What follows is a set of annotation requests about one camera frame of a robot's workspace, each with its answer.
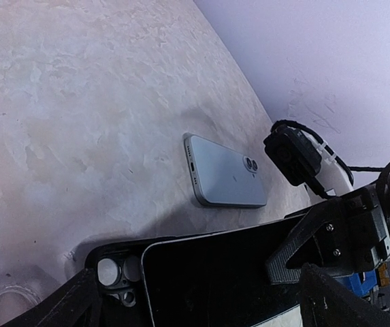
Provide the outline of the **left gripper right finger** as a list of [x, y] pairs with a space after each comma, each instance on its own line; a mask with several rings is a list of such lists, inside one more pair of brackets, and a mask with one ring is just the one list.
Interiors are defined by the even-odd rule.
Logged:
[[390, 326], [390, 314], [357, 297], [314, 264], [299, 278], [302, 326]]

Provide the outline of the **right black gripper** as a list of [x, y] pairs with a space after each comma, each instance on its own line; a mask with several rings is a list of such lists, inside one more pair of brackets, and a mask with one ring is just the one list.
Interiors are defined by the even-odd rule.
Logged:
[[375, 186], [311, 206], [265, 261], [273, 285], [297, 283], [305, 264], [332, 277], [378, 268], [390, 256], [390, 204]]

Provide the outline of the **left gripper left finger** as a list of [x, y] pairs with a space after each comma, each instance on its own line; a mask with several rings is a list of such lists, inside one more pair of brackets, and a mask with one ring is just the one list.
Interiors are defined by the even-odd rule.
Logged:
[[102, 298], [96, 272], [84, 268], [37, 306], [5, 326], [98, 326]]

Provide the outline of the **black phone with silver edge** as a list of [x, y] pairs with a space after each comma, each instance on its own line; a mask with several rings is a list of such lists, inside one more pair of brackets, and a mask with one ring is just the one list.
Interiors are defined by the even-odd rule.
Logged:
[[151, 244], [143, 282], [154, 326], [256, 326], [297, 306], [296, 283], [273, 285], [265, 261], [296, 219]]

